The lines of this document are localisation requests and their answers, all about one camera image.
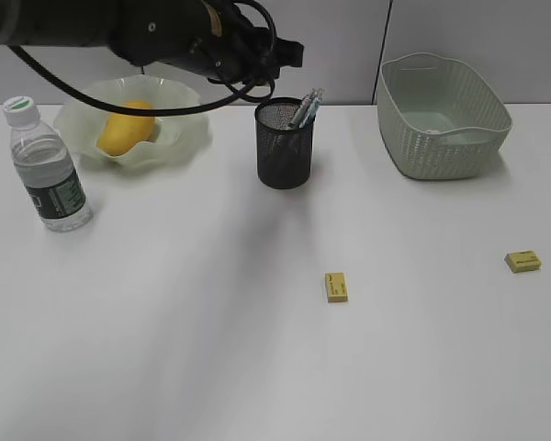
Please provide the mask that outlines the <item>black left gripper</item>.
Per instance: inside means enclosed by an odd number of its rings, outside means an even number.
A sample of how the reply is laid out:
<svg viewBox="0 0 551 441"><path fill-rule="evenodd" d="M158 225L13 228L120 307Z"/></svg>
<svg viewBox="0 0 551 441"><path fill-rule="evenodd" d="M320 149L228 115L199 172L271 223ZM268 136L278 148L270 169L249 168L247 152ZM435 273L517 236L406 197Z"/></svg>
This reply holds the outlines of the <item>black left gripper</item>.
<svg viewBox="0 0 551 441"><path fill-rule="evenodd" d="M212 84L266 85L278 79L283 68L303 65L304 45L281 38L270 14L263 14L263 27L242 13L219 17L221 34L206 42L206 77Z"/></svg>

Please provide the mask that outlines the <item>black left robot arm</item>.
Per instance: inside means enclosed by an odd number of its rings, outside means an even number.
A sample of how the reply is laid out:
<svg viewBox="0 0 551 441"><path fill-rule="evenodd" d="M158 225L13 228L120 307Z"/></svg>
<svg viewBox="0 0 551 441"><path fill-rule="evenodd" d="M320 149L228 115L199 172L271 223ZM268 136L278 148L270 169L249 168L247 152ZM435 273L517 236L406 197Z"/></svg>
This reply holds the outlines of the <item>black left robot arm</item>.
<svg viewBox="0 0 551 441"><path fill-rule="evenodd" d="M301 43L256 27L239 1L0 1L0 45L107 47L137 67L262 84L303 63Z"/></svg>

